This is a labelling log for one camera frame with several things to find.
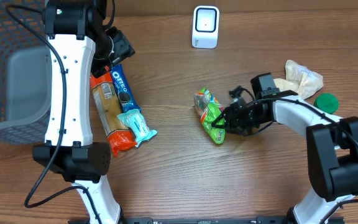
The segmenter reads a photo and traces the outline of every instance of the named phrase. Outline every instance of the wood grain surface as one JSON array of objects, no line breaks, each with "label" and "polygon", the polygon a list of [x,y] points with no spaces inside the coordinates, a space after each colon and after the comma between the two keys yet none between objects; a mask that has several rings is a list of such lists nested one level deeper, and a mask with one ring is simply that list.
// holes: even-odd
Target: wood grain surface
[{"label": "wood grain surface", "polygon": [[[337,115],[358,116],[358,9],[221,14],[214,50],[191,46],[192,16],[117,17],[114,23],[136,50],[124,71],[148,125],[158,130],[150,142],[112,158],[110,186],[127,217],[284,215],[309,190],[306,142],[285,126],[249,138],[228,134],[222,146],[212,142],[193,107],[193,93],[205,85],[228,105],[229,90],[250,88],[250,79],[264,72],[284,78],[292,59],[324,76],[319,94],[337,96]],[[90,105],[94,141],[106,141],[92,98]],[[0,143],[0,223],[88,217],[76,192],[24,208],[43,169],[31,150]],[[67,186],[49,173],[33,202]],[[358,204],[344,208],[337,215],[358,223]]]}]

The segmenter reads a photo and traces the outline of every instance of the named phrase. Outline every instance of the green bottle cap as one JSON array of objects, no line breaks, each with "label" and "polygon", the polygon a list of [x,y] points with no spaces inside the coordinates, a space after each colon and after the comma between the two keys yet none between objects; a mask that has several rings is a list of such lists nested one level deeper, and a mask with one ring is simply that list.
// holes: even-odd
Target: green bottle cap
[{"label": "green bottle cap", "polygon": [[329,114],[335,113],[335,111],[339,108],[338,99],[330,93],[323,93],[319,95],[314,100],[313,104],[315,107]]}]

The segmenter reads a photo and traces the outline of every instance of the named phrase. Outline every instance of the gray plastic bin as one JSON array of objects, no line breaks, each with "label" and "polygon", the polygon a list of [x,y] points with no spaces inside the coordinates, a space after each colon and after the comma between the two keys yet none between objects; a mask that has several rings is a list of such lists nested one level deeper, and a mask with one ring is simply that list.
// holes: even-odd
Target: gray plastic bin
[{"label": "gray plastic bin", "polygon": [[[29,144],[44,140],[50,112],[50,52],[13,21],[0,0],[0,141]],[[41,9],[44,0],[15,1]],[[19,9],[14,14],[43,34],[41,16]]]}]

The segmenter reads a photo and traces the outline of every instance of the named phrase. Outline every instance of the green candy package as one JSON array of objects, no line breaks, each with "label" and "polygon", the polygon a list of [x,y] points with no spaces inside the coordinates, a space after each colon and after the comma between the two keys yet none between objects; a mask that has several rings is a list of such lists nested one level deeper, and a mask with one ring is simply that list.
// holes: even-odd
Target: green candy package
[{"label": "green candy package", "polygon": [[[212,122],[222,113],[222,106],[217,99],[206,88],[198,91],[194,95],[195,109],[201,116],[201,124],[205,131],[211,136],[216,144],[222,144],[226,131],[221,128],[212,128]],[[224,125],[224,120],[220,120],[218,125]]]}]

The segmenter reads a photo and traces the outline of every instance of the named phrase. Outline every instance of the green wrapper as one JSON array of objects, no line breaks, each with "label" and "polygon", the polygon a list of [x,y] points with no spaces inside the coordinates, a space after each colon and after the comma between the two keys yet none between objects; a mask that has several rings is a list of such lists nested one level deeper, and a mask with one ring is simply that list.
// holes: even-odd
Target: green wrapper
[{"label": "green wrapper", "polygon": [[[205,131],[211,136],[216,144],[222,144],[224,141],[225,130],[221,128],[212,128],[212,122],[221,114],[221,110],[216,103],[208,103],[204,114],[201,117],[201,124]],[[224,120],[220,120],[217,125],[224,125]]]}]

